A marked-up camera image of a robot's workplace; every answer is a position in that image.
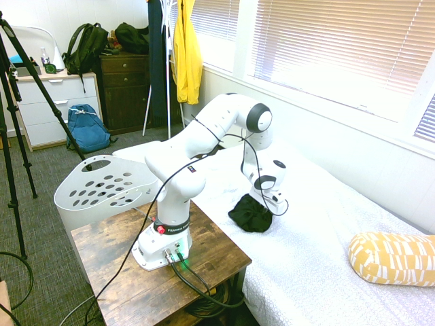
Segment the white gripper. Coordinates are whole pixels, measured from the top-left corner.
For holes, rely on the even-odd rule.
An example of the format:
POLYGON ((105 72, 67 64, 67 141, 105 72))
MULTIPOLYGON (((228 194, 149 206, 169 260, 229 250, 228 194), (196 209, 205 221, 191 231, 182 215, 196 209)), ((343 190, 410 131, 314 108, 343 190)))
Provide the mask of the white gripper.
POLYGON ((285 211, 285 198, 281 190, 251 189, 249 195, 269 211, 285 211))

